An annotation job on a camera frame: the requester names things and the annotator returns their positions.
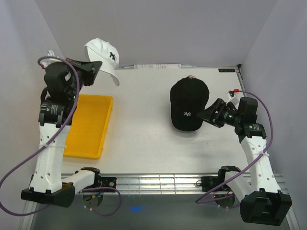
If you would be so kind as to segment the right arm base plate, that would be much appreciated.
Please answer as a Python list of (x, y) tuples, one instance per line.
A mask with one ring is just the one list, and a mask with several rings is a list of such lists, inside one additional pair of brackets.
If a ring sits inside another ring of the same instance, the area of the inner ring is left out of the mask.
[(203, 192), (208, 192), (212, 188), (224, 182), (224, 180), (225, 179), (222, 179), (219, 176), (202, 176), (201, 179), (197, 180), (194, 185), (201, 188)]

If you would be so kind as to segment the white cap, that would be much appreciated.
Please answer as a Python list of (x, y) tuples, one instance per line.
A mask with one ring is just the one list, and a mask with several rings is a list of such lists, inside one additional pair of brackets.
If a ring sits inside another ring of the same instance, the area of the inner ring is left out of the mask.
[(119, 66), (119, 53), (117, 49), (109, 42), (100, 38), (90, 40), (84, 45), (83, 49), (87, 60), (91, 62), (101, 61), (100, 71), (109, 74), (114, 84), (119, 86), (120, 82), (115, 73)]

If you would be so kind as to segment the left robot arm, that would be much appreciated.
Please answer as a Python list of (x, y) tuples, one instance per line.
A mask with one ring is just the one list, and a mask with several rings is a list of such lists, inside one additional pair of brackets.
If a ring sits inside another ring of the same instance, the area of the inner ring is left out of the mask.
[(101, 188), (100, 171), (83, 167), (75, 174), (62, 178), (66, 139), (77, 108), (82, 86), (91, 86), (102, 61), (82, 62), (73, 59), (56, 61), (45, 67), (45, 89), (41, 93), (39, 112), (40, 148), (34, 175), (21, 198), (40, 204), (69, 207), (77, 193), (85, 188)]

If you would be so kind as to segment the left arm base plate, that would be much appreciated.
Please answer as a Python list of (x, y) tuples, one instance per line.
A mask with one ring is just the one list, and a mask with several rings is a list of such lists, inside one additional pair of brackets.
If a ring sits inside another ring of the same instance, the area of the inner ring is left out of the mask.
[(117, 178), (116, 177), (101, 177), (98, 180), (98, 187), (104, 187), (103, 189), (99, 189), (99, 193), (113, 193), (115, 192), (117, 186)]

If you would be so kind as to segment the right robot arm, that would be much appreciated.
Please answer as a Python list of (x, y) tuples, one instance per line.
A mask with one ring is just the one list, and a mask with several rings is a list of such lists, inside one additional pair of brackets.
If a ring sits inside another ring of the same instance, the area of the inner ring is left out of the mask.
[(244, 169), (221, 167), (217, 185), (196, 203), (204, 203), (203, 198), (218, 189), (230, 189), (239, 201), (240, 216), (245, 223), (280, 226), (292, 206), (292, 199), (282, 192), (271, 167), (268, 149), (272, 140), (267, 140), (264, 126), (257, 123), (260, 102), (257, 97), (241, 97), (235, 107), (218, 98), (212, 106), (197, 114), (215, 127), (234, 127), (248, 164)]

